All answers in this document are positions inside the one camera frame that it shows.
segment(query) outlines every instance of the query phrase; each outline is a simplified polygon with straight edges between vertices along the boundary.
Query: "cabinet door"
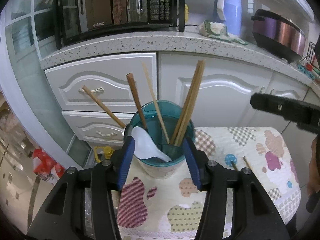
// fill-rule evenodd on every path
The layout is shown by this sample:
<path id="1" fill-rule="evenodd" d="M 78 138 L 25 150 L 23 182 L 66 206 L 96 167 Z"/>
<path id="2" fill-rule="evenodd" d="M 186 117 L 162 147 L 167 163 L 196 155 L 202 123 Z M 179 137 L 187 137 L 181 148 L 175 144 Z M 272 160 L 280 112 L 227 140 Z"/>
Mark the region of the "cabinet door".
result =
<path id="1" fill-rule="evenodd" d="M 267 87 L 272 71 L 222 58 L 161 54 L 160 98 L 183 106 L 198 60 L 205 69 L 191 120 L 197 127 L 246 126 L 250 96 Z"/>
<path id="2" fill-rule="evenodd" d="M 80 140 L 109 145 L 123 144 L 123 129 L 106 113 L 62 111 L 62 115 Z M 116 116 L 127 124 L 133 114 L 119 113 Z"/>
<path id="3" fill-rule="evenodd" d="M 156 54 L 131 53 L 89 58 L 45 71 L 62 110 L 103 112 L 84 92 L 86 85 L 112 112 L 135 113 L 126 75 L 133 73 L 141 105 L 152 101 L 142 68 L 147 65 L 153 91 L 157 95 Z"/>
<path id="4" fill-rule="evenodd" d="M 308 87 L 301 82 L 278 72 L 274 72 L 271 81 L 264 92 L 275 96 L 292 98 L 302 101 L 307 91 Z M 288 125 L 288 123 L 289 121 L 284 120 L 282 116 L 262 111 L 256 111 L 247 126 L 273 127 L 279 133 L 281 133 Z"/>

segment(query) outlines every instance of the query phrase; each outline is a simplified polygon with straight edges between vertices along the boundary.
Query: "patterned tablecloth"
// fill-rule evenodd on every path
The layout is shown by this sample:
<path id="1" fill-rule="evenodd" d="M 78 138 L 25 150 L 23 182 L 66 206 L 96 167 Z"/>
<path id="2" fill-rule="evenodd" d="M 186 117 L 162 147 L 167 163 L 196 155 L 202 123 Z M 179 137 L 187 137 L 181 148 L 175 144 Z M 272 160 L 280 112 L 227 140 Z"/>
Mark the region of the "patterned tablecloth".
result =
<path id="1" fill-rule="evenodd" d="M 195 144 L 210 160 L 232 169 L 246 167 L 245 156 L 287 224 L 300 203 L 297 174 L 282 136 L 270 127 L 197 128 Z M 154 179 L 132 160 L 123 187 L 117 222 L 124 240 L 193 239 L 205 192 L 193 185 L 186 162 L 167 179 Z M 228 189 L 224 237 L 232 225 Z"/>

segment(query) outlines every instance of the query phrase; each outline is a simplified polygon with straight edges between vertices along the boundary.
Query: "red bag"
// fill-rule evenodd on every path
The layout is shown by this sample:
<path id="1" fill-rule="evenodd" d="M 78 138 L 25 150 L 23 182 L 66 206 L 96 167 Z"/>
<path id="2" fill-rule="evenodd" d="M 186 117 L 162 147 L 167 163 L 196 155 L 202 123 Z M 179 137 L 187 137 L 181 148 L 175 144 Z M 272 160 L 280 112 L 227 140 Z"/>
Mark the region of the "red bag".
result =
<path id="1" fill-rule="evenodd" d="M 42 151 L 41 148 L 33 152 L 32 158 L 33 172 L 44 181 L 55 185 L 63 175 L 65 169 L 46 152 Z"/>

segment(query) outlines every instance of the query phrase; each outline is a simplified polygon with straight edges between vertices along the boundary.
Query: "person's hand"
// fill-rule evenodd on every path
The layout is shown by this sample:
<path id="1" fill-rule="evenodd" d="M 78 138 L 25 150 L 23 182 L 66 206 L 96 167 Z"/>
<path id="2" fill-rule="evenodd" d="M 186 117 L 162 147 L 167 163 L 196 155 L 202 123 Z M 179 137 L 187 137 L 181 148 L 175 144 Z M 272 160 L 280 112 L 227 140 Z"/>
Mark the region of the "person's hand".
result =
<path id="1" fill-rule="evenodd" d="M 314 192 L 320 191 L 320 175 L 316 164 L 316 143 L 318 137 L 316 137 L 311 144 L 312 157 L 309 163 L 309 181 L 307 183 L 307 193 L 311 196 Z"/>

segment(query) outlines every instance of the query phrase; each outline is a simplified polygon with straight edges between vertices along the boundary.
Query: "wooden chopstick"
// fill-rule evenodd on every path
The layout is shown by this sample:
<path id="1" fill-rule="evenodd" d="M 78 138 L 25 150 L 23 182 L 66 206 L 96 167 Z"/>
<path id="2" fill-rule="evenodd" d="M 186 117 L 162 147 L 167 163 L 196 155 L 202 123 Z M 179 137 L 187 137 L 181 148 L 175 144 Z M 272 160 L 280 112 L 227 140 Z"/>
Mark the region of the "wooden chopstick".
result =
<path id="1" fill-rule="evenodd" d="M 248 160 L 247 160 L 247 158 L 245 156 L 243 157 L 243 160 L 244 160 L 245 164 L 248 166 L 248 168 L 250 170 L 252 170 L 252 168 L 251 168 L 251 166 L 250 166 L 250 164 L 249 164 L 249 162 L 248 162 Z"/>
<path id="2" fill-rule="evenodd" d="M 147 129 L 147 123 L 146 123 L 146 119 L 144 118 L 144 115 L 143 115 L 143 112 L 142 112 L 142 109 L 141 109 L 141 104 L 140 104 L 140 100 L 139 100 L 139 96 L 138 96 L 138 91 L 137 91 L 136 84 L 134 82 L 134 78 L 133 78 L 133 74 L 132 73 L 127 74 L 127 80 L 128 80 L 129 87 L 131 89 L 131 93 L 132 93 L 134 102 L 136 104 L 136 107 L 137 107 L 137 110 L 138 110 L 138 113 L 139 113 L 140 120 L 142 122 L 143 128 L 146 130 Z"/>
<path id="3" fill-rule="evenodd" d="M 144 74 L 146 75 L 148 87 L 149 87 L 149 90 L 150 90 L 150 94 L 151 94 L 153 103 L 155 105 L 155 109 L 156 109 L 156 112 L 157 112 L 157 115 L 158 115 L 158 119 L 159 119 L 160 124 L 161 124 L 161 128 L 163 130 L 165 139 L 167 140 L 167 144 L 169 144 L 170 140 L 169 140 L 169 137 L 168 137 L 168 133 L 167 133 L 167 130 L 165 129 L 164 122 L 163 122 L 163 119 L 162 119 L 162 116 L 161 116 L 161 113 L 160 113 L 160 109 L 159 109 L 159 106 L 158 106 L 158 103 L 157 103 L 157 100 L 156 100 L 156 96 L 155 96 L 155 94 L 153 92 L 153 89 L 152 89 L 152 84 L 151 84 L 151 80 L 150 80 L 150 77 L 149 77 L 148 69 L 147 69 L 147 66 L 146 66 L 146 64 L 144 62 L 142 62 L 142 67 L 143 67 Z"/>
<path id="4" fill-rule="evenodd" d="M 235 171 L 238 171 L 238 168 L 237 168 L 236 164 L 235 164 L 233 161 L 231 162 L 231 164 L 232 164 L 233 169 L 234 169 Z"/>
<path id="5" fill-rule="evenodd" d="M 177 135 L 175 143 L 174 143 L 175 146 L 180 146 L 181 145 L 181 143 L 183 141 L 184 134 L 185 134 L 185 132 L 187 130 L 188 123 L 190 121 L 193 109 L 194 109 L 195 104 L 196 104 L 196 99 L 197 99 L 197 96 L 198 96 L 198 92 L 199 92 L 199 88 L 200 88 L 200 84 L 201 84 L 201 80 L 202 80 L 202 75 L 203 75 L 203 72 L 204 72 L 204 66 L 205 66 L 205 61 L 204 60 L 200 60 L 199 72 L 197 73 L 197 76 L 195 77 L 196 78 L 195 86 L 193 87 L 193 90 L 191 92 L 190 101 L 189 101 L 189 103 L 187 105 L 185 116 L 182 119 L 181 126 L 179 128 L 178 135 Z"/>
<path id="6" fill-rule="evenodd" d="M 121 122 L 121 120 L 116 117 L 109 108 L 107 108 L 100 99 L 96 98 L 94 94 L 92 94 L 92 92 L 86 87 L 83 86 L 82 89 L 88 94 L 89 97 L 92 98 L 93 101 L 95 101 L 108 115 L 110 115 L 110 117 L 117 123 L 120 125 L 121 128 L 125 128 L 125 124 L 123 122 Z"/>
<path id="7" fill-rule="evenodd" d="M 170 144 L 174 144 L 175 139 L 177 137 L 177 134 L 178 134 L 182 119 L 183 119 L 183 117 L 185 115 L 185 112 L 186 112 L 186 109 L 187 109 L 187 105 L 189 104 L 189 101 L 190 101 L 190 97 L 191 97 L 191 93 L 193 91 L 193 87 L 195 86 L 195 81 L 196 81 L 195 77 L 198 75 L 199 67 L 200 67 L 200 62 L 198 61 L 196 69 L 195 69 L 195 72 L 194 72 L 193 77 L 192 77 L 191 85 L 190 85 L 186 100 L 184 101 L 184 104 L 183 104 L 183 107 L 182 107 L 182 110 L 181 110 L 181 114 L 179 116 L 179 119 L 178 119 L 178 122 L 176 124 L 176 127 L 174 128 L 174 131 L 173 131 L 173 134 L 172 134 L 172 137 L 171 137 L 171 140 L 170 140 Z"/>

